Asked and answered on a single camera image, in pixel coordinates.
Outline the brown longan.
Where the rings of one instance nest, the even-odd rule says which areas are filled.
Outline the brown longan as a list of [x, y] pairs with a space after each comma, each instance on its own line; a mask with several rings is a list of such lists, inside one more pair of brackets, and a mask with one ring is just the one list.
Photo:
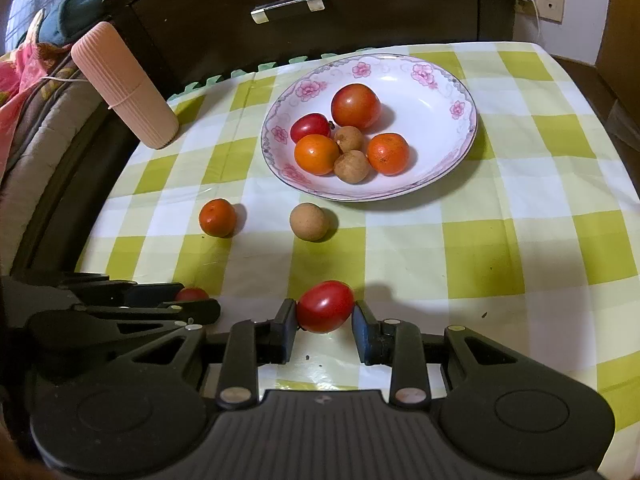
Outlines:
[[364, 145], [363, 133], [354, 126], [337, 128], [333, 133], [333, 140], [342, 153], [361, 151]]
[[367, 156], [352, 150], [341, 154], [335, 161], [333, 172], [343, 182], [357, 184], [363, 181], [371, 170]]
[[312, 203], [302, 203], [290, 213], [290, 227], [301, 240], [316, 242], [329, 231], [329, 219], [324, 211]]

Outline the white floral porcelain plate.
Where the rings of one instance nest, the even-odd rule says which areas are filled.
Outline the white floral porcelain plate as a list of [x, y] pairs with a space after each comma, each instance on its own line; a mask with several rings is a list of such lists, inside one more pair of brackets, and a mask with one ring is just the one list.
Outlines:
[[[349, 184], [333, 174], [315, 176], [296, 162], [294, 122], [319, 113], [336, 128], [331, 102], [349, 84], [363, 84], [381, 103], [378, 119], [362, 130], [367, 141], [382, 133], [407, 141], [408, 166], [397, 176], [373, 170]], [[408, 54], [365, 53], [320, 65], [283, 90], [262, 123], [260, 149], [269, 170], [291, 188], [334, 202], [377, 202], [445, 177], [469, 154], [479, 126], [471, 93], [448, 70]]]

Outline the pink ribbed cylindrical case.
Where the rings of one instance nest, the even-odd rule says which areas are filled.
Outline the pink ribbed cylindrical case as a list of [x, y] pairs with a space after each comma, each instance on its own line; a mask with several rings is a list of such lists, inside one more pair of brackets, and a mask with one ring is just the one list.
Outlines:
[[111, 23], [94, 25], [70, 53], [108, 108], [144, 145], [159, 150], [174, 140], [177, 116]]

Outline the large orange-red tomato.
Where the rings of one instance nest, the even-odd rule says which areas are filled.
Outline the large orange-red tomato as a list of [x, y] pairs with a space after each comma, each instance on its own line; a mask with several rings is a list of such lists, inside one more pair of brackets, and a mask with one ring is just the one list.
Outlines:
[[364, 84], [348, 84], [338, 90], [331, 101], [333, 121], [340, 127], [359, 130], [372, 127], [382, 114], [378, 96]]

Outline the blue cloth pile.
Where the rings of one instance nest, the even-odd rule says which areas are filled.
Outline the blue cloth pile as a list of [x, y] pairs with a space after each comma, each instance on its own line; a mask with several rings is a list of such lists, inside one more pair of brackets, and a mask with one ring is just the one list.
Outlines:
[[105, 15], [104, 0], [60, 0], [39, 27], [40, 44], [66, 46], [77, 41]]

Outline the orange tangerine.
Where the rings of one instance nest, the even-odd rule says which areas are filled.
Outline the orange tangerine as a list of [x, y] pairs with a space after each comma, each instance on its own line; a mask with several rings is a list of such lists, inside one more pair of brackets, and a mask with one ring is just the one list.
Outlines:
[[367, 158], [371, 167], [379, 174], [396, 176], [409, 165], [409, 144], [398, 133], [380, 133], [370, 140]]
[[333, 171], [341, 156], [337, 143], [328, 136], [308, 134], [294, 148], [294, 158], [300, 169], [315, 176], [325, 176]]

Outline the grey padded cushion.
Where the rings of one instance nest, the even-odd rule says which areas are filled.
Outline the grey padded cushion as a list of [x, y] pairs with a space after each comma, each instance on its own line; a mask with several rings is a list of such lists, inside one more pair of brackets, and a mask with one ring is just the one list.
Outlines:
[[32, 262], [106, 105], [69, 58], [40, 80], [18, 118], [1, 180], [1, 273]]

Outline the yellow checkered tablecloth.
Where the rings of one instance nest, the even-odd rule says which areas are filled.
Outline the yellow checkered tablecloth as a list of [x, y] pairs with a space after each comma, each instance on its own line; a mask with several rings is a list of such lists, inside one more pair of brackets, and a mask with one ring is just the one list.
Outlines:
[[[468, 326], [600, 392], [615, 416], [602, 474], [635, 476], [639, 199], [612, 142], [541, 47], [411, 53], [460, 78], [480, 111], [469, 156], [442, 180], [385, 203], [329, 204], [329, 237], [299, 240], [288, 217], [306, 195], [269, 171], [259, 133], [311, 64], [248, 74], [175, 99], [180, 138], [136, 149], [79, 269], [205, 289], [221, 303], [220, 330], [325, 280], [425, 333]], [[228, 237], [198, 223], [215, 198], [235, 209]]]

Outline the green foam mat edge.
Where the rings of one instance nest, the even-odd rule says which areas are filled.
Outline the green foam mat edge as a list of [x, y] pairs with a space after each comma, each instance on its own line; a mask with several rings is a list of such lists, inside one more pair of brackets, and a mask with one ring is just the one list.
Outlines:
[[239, 78], [252, 73], [265, 72], [266, 70], [273, 70], [274, 68], [282, 66], [295, 65], [306, 62], [316, 62], [318, 60], [328, 60], [329, 58], [336, 58], [337, 56], [338, 53], [335, 52], [296, 55], [294, 56], [294, 58], [289, 58], [288, 60], [281, 58], [277, 61], [259, 63], [255, 66], [250, 66], [249, 68], [235, 68], [234, 70], [227, 70], [226, 72], [223, 72], [221, 74], [207, 76], [197, 81], [190, 82], [190, 84], [186, 84], [182, 89], [172, 94], [168, 98], [168, 101], [175, 101], [175, 99], [178, 99], [179, 96], [185, 96], [186, 94], [189, 94], [201, 88], [209, 88], [221, 81]]

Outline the small orange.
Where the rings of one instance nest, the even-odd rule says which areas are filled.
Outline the small orange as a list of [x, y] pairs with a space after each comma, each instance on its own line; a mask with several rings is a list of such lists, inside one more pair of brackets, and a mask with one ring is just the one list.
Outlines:
[[213, 237], [228, 237], [236, 227], [236, 212], [224, 198], [207, 202], [198, 214], [201, 230]]

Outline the oblong red cherry tomato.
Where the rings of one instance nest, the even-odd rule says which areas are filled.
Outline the oblong red cherry tomato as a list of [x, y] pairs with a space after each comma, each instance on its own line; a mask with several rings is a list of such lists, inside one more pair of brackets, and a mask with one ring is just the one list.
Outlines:
[[294, 143], [311, 134], [316, 134], [317, 136], [329, 136], [331, 134], [330, 123], [322, 114], [307, 114], [297, 119], [290, 130], [290, 136]]

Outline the pink floral fabric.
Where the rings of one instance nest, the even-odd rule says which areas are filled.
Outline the pink floral fabric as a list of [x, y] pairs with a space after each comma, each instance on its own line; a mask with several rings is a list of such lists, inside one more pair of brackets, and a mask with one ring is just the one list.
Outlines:
[[1, 57], [1, 173], [8, 166], [10, 148], [21, 109], [35, 85], [50, 75], [67, 54], [68, 47], [40, 42], [38, 34], [44, 19], [40, 9], [29, 24], [25, 39]]

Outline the brown wooden wardrobe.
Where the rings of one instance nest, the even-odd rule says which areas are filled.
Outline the brown wooden wardrobe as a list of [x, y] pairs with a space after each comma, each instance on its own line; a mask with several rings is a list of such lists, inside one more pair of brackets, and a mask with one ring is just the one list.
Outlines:
[[608, 0], [596, 66], [621, 101], [639, 99], [639, 0]]

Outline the wall power outlet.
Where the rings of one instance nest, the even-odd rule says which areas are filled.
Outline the wall power outlet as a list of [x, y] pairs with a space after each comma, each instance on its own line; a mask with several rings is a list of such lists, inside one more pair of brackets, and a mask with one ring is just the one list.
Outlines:
[[551, 23], [561, 24], [565, 0], [515, 0], [515, 11]]

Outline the dark wooden cabinet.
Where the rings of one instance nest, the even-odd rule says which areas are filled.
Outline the dark wooden cabinet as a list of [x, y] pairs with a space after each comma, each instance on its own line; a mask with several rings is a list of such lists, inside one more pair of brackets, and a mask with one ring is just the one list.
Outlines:
[[164, 96], [234, 70], [362, 48], [508, 40], [514, 0], [105, 0]]

